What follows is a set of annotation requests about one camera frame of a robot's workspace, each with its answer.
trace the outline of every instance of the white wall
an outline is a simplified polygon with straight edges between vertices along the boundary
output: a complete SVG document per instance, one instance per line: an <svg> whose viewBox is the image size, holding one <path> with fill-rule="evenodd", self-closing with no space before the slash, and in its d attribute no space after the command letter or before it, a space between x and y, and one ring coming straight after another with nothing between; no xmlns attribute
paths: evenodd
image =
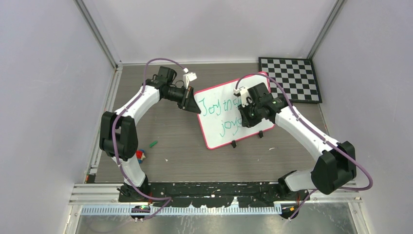
<svg viewBox="0 0 413 234"><path fill-rule="evenodd" d="M72 0L0 2L0 233L62 233L112 74Z"/></svg>
<svg viewBox="0 0 413 234"><path fill-rule="evenodd" d="M304 58L335 0L86 0L123 63Z"/></svg>
<svg viewBox="0 0 413 234"><path fill-rule="evenodd" d="M314 58L331 135L374 179L363 192L375 232L413 230L413 2L347 1ZM358 185L366 185L359 171Z"/></svg>

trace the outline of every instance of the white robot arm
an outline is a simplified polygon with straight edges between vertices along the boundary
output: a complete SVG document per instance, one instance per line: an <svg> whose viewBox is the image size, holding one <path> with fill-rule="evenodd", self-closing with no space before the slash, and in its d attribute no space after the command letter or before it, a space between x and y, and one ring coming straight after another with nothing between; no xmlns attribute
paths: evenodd
<svg viewBox="0 0 413 234"><path fill-rule="evenodd" d="M297 118L288 106L284 96L273 98L264 83L251 88L234 89L234 95L241 98L242 103L238 109L241 112L243 127L253 127L260 123L262 119L269 119L298 140L316 161L313 169L293 171L281 177L278 180L278 189L281 196L307 189L318 189L324 194L330 194L356 177L356 166L326 142L333 143L334 146L355 159L355 150L352 144L347 141L339 143L327 136L305 119L293 106L293 110L298 115ZM314 132L304 126L299 118L323 136L325 141L322 141Z"/></svg>
<svg viewBox="0 0 413 234"><path fill-rule="evenodd" d="M174 70L161 66L158 75L155 75L154 79L146 80L145 91L135 103L130 105L142 93L143 87L123 107L115 112L105 112L102 115L99 147L117 163L113 149L112 125L117 115L126 109L116 124L116 129L121 128L120 133L116 133L116 145L120 165L126 175L124 178L125 186L128 187L126 190L133 191L129 179L143 193L148 194L149 192L148 179L141 170L137 157L135 157L138 147L136 124L146 111L164 98L177 102L178 108L182 110L201 113L194 99L193 88L189 86L189 82L195 80L196 75L194 73L184 74L186 83L181 88L172 84L175 77L176 72Z"/></svg>

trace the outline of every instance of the red whiteboard border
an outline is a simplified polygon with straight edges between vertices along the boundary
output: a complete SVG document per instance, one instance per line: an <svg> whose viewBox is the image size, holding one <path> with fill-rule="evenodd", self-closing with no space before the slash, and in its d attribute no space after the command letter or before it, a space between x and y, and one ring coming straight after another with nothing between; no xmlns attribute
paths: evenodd
<svg viewBox="0 0 413 234"><path fill-rule="evenodd" d="M266 72L258 72L258 73L260 73L260 74L264 74L264 75L267 75L267 73L266 73ZM227 81L227 82L225 82L225 83L218 84L218 85L215 85L215 86L212 86L212 87L209 87L209 88L206 88L206 89L200 90L200 91L196 91L196 92L194 93L194 96L195 96L197 93L201 93L201 92L204 92L204 91L207 91L207 90L210 90L210 89L213 89L213 88L216 88L216 87L222 86L222 85L226 85L226 84L228 84L228 83L232 83L232 82L237 81L237 80L239 80L239 79L234 79L234 80ZM270 81L269 81L268 79L267 79L267 82L268 82L268 91L271 93L271 89L270 89ZM222 146L224 146L224 145L229 145L229 144L231 144L231 142L228 142L228 143L224 143L224 144L219 145L219 146L214 147L214 148L209 148L209 147L208 147L207 140L205 139L205 133L204 133L204 129L203 129L203 127L202 127L201 120L199 119L199 115L197 115L197 117L198 117L199 126L201 127L202 136L204 137L204 142L205 142L205 145L206 145L206 147L207 147L209 150L215 150L215 149L217 149L217 148L219 148L219 147L222 147ZM268 131L268 130L270 130L270 129L273 129L274 127L275 127L275 124L274 124L271 128L267 128L267 129L263 130L263 132L266 132L266 131ZM235 141L239 141L239 140L245 139L245 138L247 138L247 137L250 137L250 136L256 135L257 133L258 133L258 132L253 133L253 134L250 134L250 135L247 135L247 136L242 137L242 138L240 138L240 139L237 139L237 140L235 140Z"/></svg>

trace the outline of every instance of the purple cable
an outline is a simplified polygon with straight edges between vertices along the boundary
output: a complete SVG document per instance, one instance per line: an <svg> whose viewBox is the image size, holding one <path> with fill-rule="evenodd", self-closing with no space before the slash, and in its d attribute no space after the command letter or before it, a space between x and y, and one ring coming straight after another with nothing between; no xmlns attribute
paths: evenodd
<svg viewBox="0 0 413 234"><path fill-rule="evenodd" d="M350 187L340 187L340 189L346 189L346 190L352 190L352 191L365 191L370 189L373 186L373 178L371 177L371 175L367 172L367 170L361 166L358 162L356 162L354 159L352 159L348 154L346 154L345 152L343 152L341 149L339 149L337 146L335 146L334 144L332 144L331 142L327 141L321 134L319 134L316 130L314 130L312 127L310 127L306 122L304 122L304 120L302 120L301 118L299 118L297 112L294 110L293 105L291 104L290 100L288 99L287 94L285 93L284 89L281 87L280 84L278 84L278 82L276 82L273 78L261 74L261 73L253 73L253 74L249 74L246 75L242 78L240 78L237 81L237 84L235 85L235 88L238 89L238 84L240 83L240 81L242 79L244 79L245 77L251 76L251 75L258 75L258 76L263 76L267 79L269 79L271 82L273 82L282 92L282 95L285 97L285 100L287 101L288 106L291 109L291 112L294 114L294 116L301 122L301 124L303 124L308 130L310 130L310 132L312 132L313 134L315 134L318 138L320 138L322 141L324 141L328 146L330 146L331 148L333 148L334 150L336 150L337 152L339 152L341 155L343 155L344 157L346 157L346 159L348 159L350 162L352 162L355 166L357 166L358 168L360 168L360 170L367 176L368 180L369 180L369 184L366 187L363 188L350 188ZM304 204L304 202L310 197L310 195L312 193L314 193L316 190L313 190L311 193L309 193L307 195L307 197L304 199L304 201L301 203L301 205L296 209L296 211L293 213L291 217L294 217L294 215L298 212L298 210L301 208L301 206Z"/></svg>
<svg viewBox="0 0 413 234"><path fill-rule="evenodd" d="M289 220L292 219L292 217L294 217L296 215L296 213L301 209L301 207L304 205L305 201L308 200L311 196L311 194L313 194L315 191L317 191L317 189L311 191L305 198L304 200L300 203L300 205L298 206L298 208L294 211L294 213L289 217Z"/></svg>
<svg viewBox="0 0 413 234"><path fill-rule="evenodd" d="M128 178L128 176L125 174L125 171L122 168L122 164L120 163L119 160L119 151L117 149L117 144L116 144L116 124L119 121L120 117L126 112L127 109L129 109L136 101L138 101L138 99L142 96L142 94L145 91L145 86L146 86L146 69L148 68L148 65L156 60L165 60L165 61L169 61L169 62L173 62L176 65L180 66L182 69L185 69L182 65L180 65L179 63L170 60L168 58L154 58L149 60L146 65L145 65L145 69L143 71L143 84L142 84L142 91L141 93L128 105L126 106L126 108L124 108L115 118L113 125L112 125L112 139L113 139L113 150L115 152L115 157L116 157L116 163L120 169L120 172L122 173L123 177L126 179L126 181L128 181L128 183L133 187L133 189L135 189L141 196L146 197L147 199L152 199L152 200L156 200L156 201L162 201L162 200L167 200L162 206L161 208L159 208L156 212L154 212L153 214L145 217L143 220L147 220L150 219L152 217L154 217L158 212L160 212L165 206L167 206L169 204L169 202L172 200L172 197L167 196L167 197L152 197L149 195L144 194L143 192L141 192L131 181L131 179Z"/></svg>

